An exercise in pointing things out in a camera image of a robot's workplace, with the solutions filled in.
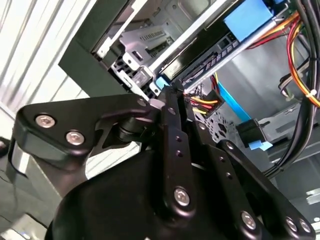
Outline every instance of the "cable bundle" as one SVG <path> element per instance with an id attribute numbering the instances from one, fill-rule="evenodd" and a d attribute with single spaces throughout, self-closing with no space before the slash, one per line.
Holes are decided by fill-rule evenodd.
<path id="1" fill-rule="evenodd" d="M 294 2 L 299 16 L 293 18 L 287 39 L 288 64 L 294 82 L 305 96 L 289 147 L 282 158 L 264 172 L 268 178 L 273 178 L 287 169 L 306 148 L 314 126 L 316 110 L 320 107 L 320 4 L 317 0 L 295 0 Z M 306 83 L 300 79 L 294 66 L 294 42 L 303 25 L 310 44 L 310 67 Z"/>

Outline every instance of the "black metal bracket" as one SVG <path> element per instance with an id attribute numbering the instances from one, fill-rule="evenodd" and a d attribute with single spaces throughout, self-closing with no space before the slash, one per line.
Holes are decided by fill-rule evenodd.
<path id="1" fill-rule="evenodd" d="M 125 119 L 145 117 L 151 110 L 136 94 L 27 105 L 16 115 L 12 142 L 36 158 L 73 170 L 80 168 L 88 157 L 109 149 L 107 137 L 114 126 Z M 38 119 L 44 124 L 37 123 L 41 116 L 50 118 Z M 52 126 L 46 125 L 46 121 L 52 121 Z M 68 142 L 70 132 L 79 133 L 71 137 L 83 138 L 83 142 Z M 130 142 L 118 144 L 123 147 Z"/>
<path id="2" fill-rule="evenodd" d="M 107 194 L 114 204 L 120 201 L 124 205 L 126 214 L 133 211 L 141 224 L 149 219 L 160 224 L 160 218 L 161 227 L 171 231 L 185 231 L 190 226 L 194 233 L 205 229 L 210 236 L 223 234 L 228 239 L 315 239 L 308 221 L 233 143 L 213 142 L 208 128 L 194 121 L 178 89 L 165 87 L 162 97 L 165 104 L 160 102 L 158 108 L 135 94 L 25 106 L 17 113 L 11 144 L 32 156 L 26 169 L 32 185 L 45 191 L 48 184 L 42 182 L 49 180 L 58 188 L 53 189 L 59 193 L 53 204 L 58 205 L 64 197 L 72 203 L 75 198 L 68 196 L 77 193 L 78 205 L 82 206 L 88 199 L 80 189 L 99 195 L 102 188 L 99 199 L 103 204 Z M 145 143 L 145 148 L 110 171 L 110 176 L 106 177 L 106 172 L 82 184 L 88 157 L 131 141 Z M 195 164 L 205 172 L 196 170 Z M 30 169 L 41 171 L 28 176 Z M 150 169 L 156 172 L 151 180 L 156 178 L 160 184 L 149 182 L 149 173 L 135 172 Z M 132 183 L 130 175 L 135 176 Z M 128 203 L 126 193 L 122 197 L 114 184 L 104 188 L 104 177 L 111 183 L 119 180 L 131 198 L 136 191 L 139 195 Z M 152 197 L 150 188 L 156 193 Z M 102 209 L 105 214 L 112 211 L 110 206 Z M 128 221 L 127 215 L 117 217 L 118 221 Z M 212 231 L 217 226 L 219 232 Z"/>
<path id="3" fill-rule="evenodd" d="M 315 231 L 308 220 L 282 195 L 255 165 L 232 142 L 223 140 L 224 150 L 237 172 L 241 186 L 255 215 L 276 239 L 314 239 Z"/>

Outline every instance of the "robotic arm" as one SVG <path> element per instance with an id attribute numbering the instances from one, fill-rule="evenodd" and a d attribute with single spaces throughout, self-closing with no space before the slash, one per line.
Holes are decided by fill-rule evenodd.
<path id="1" fill-rule="evenodd" d="M 140 152 L 87 180 L 111 148 Z M 177 88 L 27 105 L 9 162 L 56 209 L 46 240 L 315 239 L 308 221 L 230 141 L 215 144 Z"/>

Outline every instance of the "yellow wire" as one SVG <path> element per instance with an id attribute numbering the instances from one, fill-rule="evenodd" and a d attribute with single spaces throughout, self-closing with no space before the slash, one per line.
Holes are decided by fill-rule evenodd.
<path id="1" fill-rule="evenodd" d="M 284 20 L 282 23 L 280 23 L 278 26 L 276 26 L 275 28 L 269 30 L 267 33 L 265 33 L 262 37 L 260 37 L 259 39 L 264 39 L 265 37 L 274 34 L 282 29 L 284 29 L 293 19 L 295 19 L 296 17 L 298 17 L 299 14 L 297 12 L 295 12 L 294 14 L 292 14 L 290 17 L 288 17 L 288 19 Z"/>
<path id="2" fill-rule="evenodd" d="M 295 36 L 299 33 L 300 28 L 302 26 L 302 23 L 300 24 L 300 26 L 294 31 L 293 33 L 293 39 L 295 39 Z M 294 61 L 294 57 L 295 57 L 295 42 L 293 41 L 292 45 L 291 45 L 291 55 L 292 55 L 292 61 Z M 309 96 L 310 92 L 305 88 L 305 86 L 301 83 L 301 79 L 297 73 L 297 71 L 295 70 L 295 68 L 293 68 L 293 72 L 291 73 L 293 79 L 295 80 L 295 83 L 298 85 L 298 87 L 301 89 L 301 91 L 306 95 Z M 315 96 L 311 96 L 309 97 L 310 100 L 312 100 L 311 102 L 315 105 L 317 105 L 318 108 L 320 108 L 320 102 L 318 101 L 317 98 L 315 98 Z"/>
<path id="3" fill-rule="evenodd" d="M 218 103 L 217 100 L 215 100 L 215 101 L 205 101 L 205 100 L 202 100 L 202 99 L 197 98 L 195 96 L 191 97 L 191 99 L 197 101 L 198 103 L 202 103 L 202 104 L 216 104 L 216 103 Z"/>
<path id="4" fill-rule="evenodd" d="M 214 77 L 215 77 L 216 83 L 219 83 L 218 73 L 217 72 L 214 73 Z"/>
<path id="5" fill-rule="evenodd" d="M 195 113 L 200 113 L 200 114 L 207 114 L 205 111 L 201 111 L 201 110 L 199 110 L 198 108 L 193 108 L 192 109 Z"/>

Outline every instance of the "ventilation holes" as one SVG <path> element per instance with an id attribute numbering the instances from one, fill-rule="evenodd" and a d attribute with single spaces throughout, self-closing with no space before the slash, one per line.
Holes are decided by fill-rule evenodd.
<path id="1" fill-rule="evenodd" d="M 221 123 L 218 123 L 218 126 L 219 126 L 221 131 L 223 131 L 225 134 L 227 133 L 227 129 L 226 129 L 225 125 L 223 125 Z"/>
<path id="2" fill-rule="evenodd" d="M 222 137 L 224 137 L 224 138 L 226 137 L 226 135 L 225 135 L 225 133 L 224 133 L 223 131 L 220 131 L 220 130 L 219 130 L 219 134 L 220 134 Z"/>

